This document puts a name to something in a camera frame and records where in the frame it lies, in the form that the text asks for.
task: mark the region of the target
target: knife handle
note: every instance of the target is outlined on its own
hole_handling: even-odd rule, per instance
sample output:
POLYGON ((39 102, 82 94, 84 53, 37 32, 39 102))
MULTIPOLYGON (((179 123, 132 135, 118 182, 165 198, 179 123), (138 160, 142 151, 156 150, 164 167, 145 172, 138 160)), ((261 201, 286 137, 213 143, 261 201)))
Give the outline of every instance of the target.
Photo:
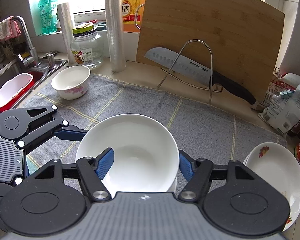
POLYGON ((212 84, 220 84, 231 94, 243 98, 250 105, 253 105, 256 102, 254 96, 243 86, 239 85, 237 82, 232 81, 231 79, 219 74, 218 72, 213 72, 212 84))

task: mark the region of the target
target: towel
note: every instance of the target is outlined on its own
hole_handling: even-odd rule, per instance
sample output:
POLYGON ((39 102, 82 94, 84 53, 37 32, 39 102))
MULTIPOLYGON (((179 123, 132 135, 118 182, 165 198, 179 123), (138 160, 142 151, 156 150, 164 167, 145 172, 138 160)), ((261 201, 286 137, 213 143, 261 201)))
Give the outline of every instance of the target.
POLYGON ((18 23, 12 20, 13 16, 0 22, 0 41, 6 41, 21 35, 18 23))

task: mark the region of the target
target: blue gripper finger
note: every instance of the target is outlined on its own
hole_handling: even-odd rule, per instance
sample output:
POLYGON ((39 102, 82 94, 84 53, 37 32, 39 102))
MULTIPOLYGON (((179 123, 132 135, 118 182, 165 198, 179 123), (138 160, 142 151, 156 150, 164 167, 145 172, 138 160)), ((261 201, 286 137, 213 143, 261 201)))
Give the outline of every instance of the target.
POLYGON ((99 156, 97 157, 99 162, 98 162, 98 168, 96 169, 96 174, 98 175, 99 179, 103 179, 113 164, 114 151, 112 148, 107 148, 99 156))
POLYGON ((179 170, 187 181, 191 180, 192 176, 194 175, 191 162, 187 160, 187 158, 181 153, 179 153, 179 170))

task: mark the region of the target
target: gray towel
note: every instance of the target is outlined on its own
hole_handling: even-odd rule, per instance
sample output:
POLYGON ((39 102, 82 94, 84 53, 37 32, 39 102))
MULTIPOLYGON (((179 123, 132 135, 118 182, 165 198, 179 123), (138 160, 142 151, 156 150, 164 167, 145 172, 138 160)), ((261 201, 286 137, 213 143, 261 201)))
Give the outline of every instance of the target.
MULTIPOLYGON (((262 127, 202 102, 166 91, 142 87, 109 77, 91 74, 88 92, 75 100, 64 100, 50 84, 26 101, 24 107, 56 105, 61 116, 81 129, 91 129, 98 122, 117 114, 143 114, 162 123, 175 138, 178 148, 192 158, 206 158, 215 164, 230 159, 241 162, 263 142, 286 147, 286 140, 262 127)), ((27 156, 30 173, 51 159, 73 163, 79 142, 53 137, 27 156)), ((177 174, 177 193, 186 185, 177 174)), ((77 180, 65 182, 78 190, 77 180)), ((211 189, 224 185, 214 182, 211 189)))

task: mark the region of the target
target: kitchen counter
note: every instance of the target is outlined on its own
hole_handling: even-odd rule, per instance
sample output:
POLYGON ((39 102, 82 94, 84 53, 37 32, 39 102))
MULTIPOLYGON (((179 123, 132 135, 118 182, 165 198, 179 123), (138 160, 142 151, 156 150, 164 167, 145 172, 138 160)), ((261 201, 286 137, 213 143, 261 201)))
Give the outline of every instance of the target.
MULTIPOLYGON (((56 59, 66 59, 67 60, 67 54, 66 53, 58 53, 55 56, 56 59)), ((56 73, 54 73, 52 76, 47 78, 41 85, 39 85, 28 97, 27 99, 31 98, 35 93, 37 93, 42 87, 44 87, 46 84, 51 83, 52 78, 61 70, 67 68, 68 66, 73 66, 77 64, 70 64, 67 63, 65 66, 63 66, 60 70, 58 70, 56 73)), ((160 83, 162 78, 165 76, 165 72, 163 72, 160 68, 156 66, 151 65, 145 65, 137 62, 131 62, 127 61, 127 67, 124 71, 113 73, 111 71, 111 65, 110 65, 110 59, 104 58, 104 63, 97 69, 94 69, 91 71, 95 74, 101 74, 104 76, 108 76, 115 80, 121 80, 124 82, 156 88, 157 85, 160 83)), ((184 77, 183 80, 192 83, 194 85, 200 86, 200 84, 191 81, 186 80, 184 77)), ((185 98, 190 98, 194 100, 198 100, 201 102, 209 103, 209 91, 206 90, 199 90, 197 88, 188 86, 186 84, 183 84, 176 80, 175 78, 168 76, 167 79, 163 82, 163 84, 160 87, 160 90, 165 90, 170 93, 183 96, 185 98)), ((242 118, 246 120, 247 122, 253 123, 255 125, 258 125, 260 127, 263 127, 267 130, 273 130, 269 125, 267 125, 265 122, 263 122, 260 118, 257 116, 257 112, 250 109, 250 104, 246 102, 245 100, 236 97, 226 91, 223 90, 222 93, 213 93, 212 94, 212 105, 218 108, 221 108, 222 110, 229 112, 231 114, 236 115, 239 118, 242 118)), ((291 152, 293 152, 294 146, 298 143, 297 138, 290 138, 287 137, 287 148, 291 152)), ((300 215, 297 219, 297 221, 284 233, 284 236, 288 240, 300 240, 300 215)))

